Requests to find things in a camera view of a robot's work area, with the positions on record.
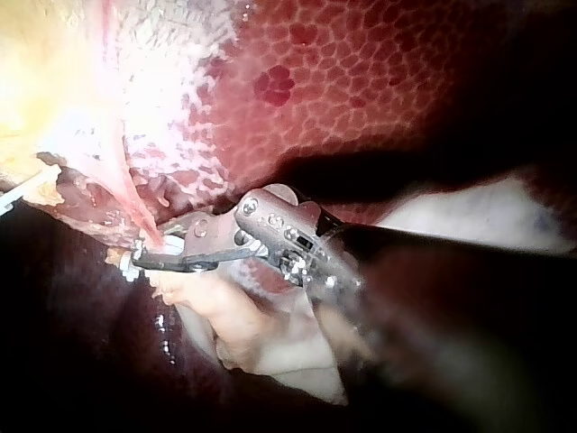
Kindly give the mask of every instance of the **yellow fat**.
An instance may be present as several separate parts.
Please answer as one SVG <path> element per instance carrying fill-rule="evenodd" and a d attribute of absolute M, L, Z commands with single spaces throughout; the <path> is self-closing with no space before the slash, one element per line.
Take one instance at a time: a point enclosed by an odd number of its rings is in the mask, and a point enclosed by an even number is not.
<path fill-rule="evenodd" d="M 98 43 L 82 0 L 0 1 L 0 180 L 21 183 L 46 165 L 38 142 L 66 110 L 91 106 Z M 49 182 L 26 199 L 63 200 Z"/>

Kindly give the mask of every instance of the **metal jaw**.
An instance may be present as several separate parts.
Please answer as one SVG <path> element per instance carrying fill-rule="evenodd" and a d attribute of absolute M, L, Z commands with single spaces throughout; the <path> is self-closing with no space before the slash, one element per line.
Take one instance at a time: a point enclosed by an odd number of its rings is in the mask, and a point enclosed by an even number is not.
<path fill-rule="evenodd" d="M 225 214 L 197 211 L 169 221 L 159 229 L 184 240 L 181 252 L 150 252 L 140 242 L 133 252 L 133 265 L 204 272 L 216 269 L 220 262 L 256 257 L 294 285 L 306 287 L 320 280 L 332 289 L 337 279 L 352 278 L 339 245 L 323 239 L 341 224 L 317 203 L 300 202 L 290 187 L 272 184 L 249 191 Z"/>

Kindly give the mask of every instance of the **screw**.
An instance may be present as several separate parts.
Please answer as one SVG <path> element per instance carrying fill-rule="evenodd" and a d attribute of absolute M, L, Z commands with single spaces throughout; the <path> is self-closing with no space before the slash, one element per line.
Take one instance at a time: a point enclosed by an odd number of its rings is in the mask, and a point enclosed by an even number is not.
<path fill-rule="evenodd" d="M 134 241 L 134 253 L 133 253 L 133 259 L 134 260 L 138 260 L 142 257 L 142 250 L 144 249 L 144 241 L 142 239 L 136 239 Z"/>
<path fill-rule="evenodd" d="M 281 216 L 276 216 L 274 214 L 269 215 L 269 225 L 273 228 L 281 228 L 285 224 Z"/>
<path fill-rule="evenodd" d="M 285 237 L 289 240 L 289 241 L 296 241 L 298 238 L 298 231 L 296 228 L 292 228 L 291 226 L 287 227 L 287 230 L 285 230 Z"/>
<path fill-rule="evenodd" d="M 246 216 L 252 215 L 257 207 L 259 206 L 259 202 L 256 198 L 248 198 L 243 205 L 243 213 Z"/>
<path fill-rule="evenodd" d="M 326 277 L 326 287 L 328 287 L 329 289 L 332 289 L 334 287 L 334 285 L 336 284 L 336 277 L 334 277 L 333 275 Z"/>
<path fill-rule="evenodd" d="M 196 237 L 205 237 L 206 236 L 206 229 L 208 228 L 208 221 L 205 219 L 201 219 L 197 221 L 195 224 L 195 236 Z"/>

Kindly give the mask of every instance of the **blood spot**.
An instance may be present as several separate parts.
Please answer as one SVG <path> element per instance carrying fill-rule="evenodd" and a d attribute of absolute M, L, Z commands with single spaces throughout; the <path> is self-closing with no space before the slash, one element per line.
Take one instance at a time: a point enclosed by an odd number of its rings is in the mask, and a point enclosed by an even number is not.
<path fill-rule="evenodd" d="M 279 90 L 291 90 L 295 86 L 295 82 L 290 78 L 276 81 L 276 83 Z"/>
<path fill-rule="evenodd" d="M 390 78 L 389 80 L 389 85 L 390 86 L 396 86 L 398 84 L 400 84 L 400 82 L 403 80 L 403 78 L 399 75 L 395 75 L 393 77 Z"/>
<path fill-rule="evenodd" d="M 255 95 L 259 95 L 260 93 L 264 92 L 269 87 L 269 76 L 262 72 L 260 76 L 254 81 L 254 93 Z"/>
<path fill-rule="evenodd" d="M 284 66 L 277 65 L 269 69 L 269 76 L 271 79 L 287 79 L 290 76 L 290 71 Z"/>
<path fill-rule="evenodd" d="M 289 76 L 290 71 L 286 67 L 273 66 L 254 81 L 254 95 L 273 106 L 284 106 L 290 99 L 289 91 L 295 86 L 295 81 Z"/>
<path fill-rule="evenodd" d="M 310 45 L 316 39 L 316 27 L 312 24 L 291 24 L 288 28 L 291 40 L 298 45 Z"/>
<path fill-rule="evenodd" d="M 284 106 L 290 99 L 289 92 L 277 92 L 274 90 L 267 90 L 264 92 L 263 100 L 274 105 L 274 106 Z"/>
<path fill-rule="evenodd" d="M 353 108 L 363 108 L 364 106 L 366 106 L 367 103 L 364 102 L 362 99 L 360 99 L 359 97 L 352 97 L 351 98 L 351 106 Z"/>

